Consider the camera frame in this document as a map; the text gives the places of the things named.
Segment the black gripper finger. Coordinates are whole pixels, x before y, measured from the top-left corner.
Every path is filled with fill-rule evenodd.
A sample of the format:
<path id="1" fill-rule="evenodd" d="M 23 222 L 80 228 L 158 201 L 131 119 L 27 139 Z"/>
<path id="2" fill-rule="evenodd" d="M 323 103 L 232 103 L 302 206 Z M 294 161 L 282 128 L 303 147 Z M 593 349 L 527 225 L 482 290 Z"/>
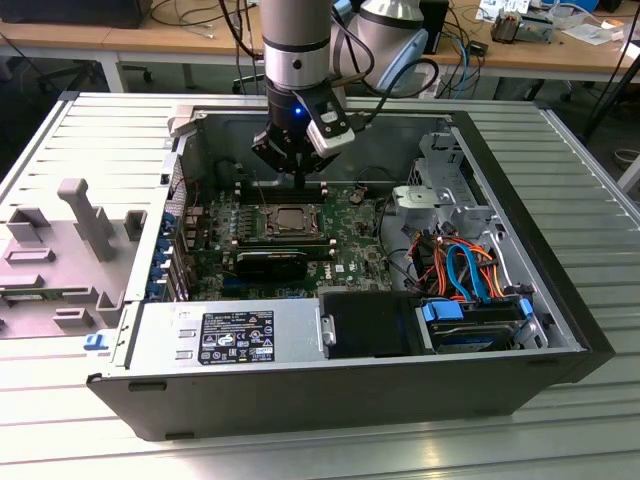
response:
<path id="1" fill-rule="evenodd" d="M 298 152 L 287 143 L 288 137 L 271 137 L 270 131 L 265 130 L 253 138 L 252 151 L 272 170 L 279 174 L 293 177 L 294 186 L 302 187 L 302 173 L 300 170 Z"/>
<path id="2" fill-rule="evenodd" d="M 315 151 L 311 153 L 305 153 L 301 160 L 301 187 L 306 184 L 306 179 L 309 175 L 322 172 L 328 165 L 330 165 L 337 157 L 338 153 L 330 155 L 326 158 L 320 157 Z"/>

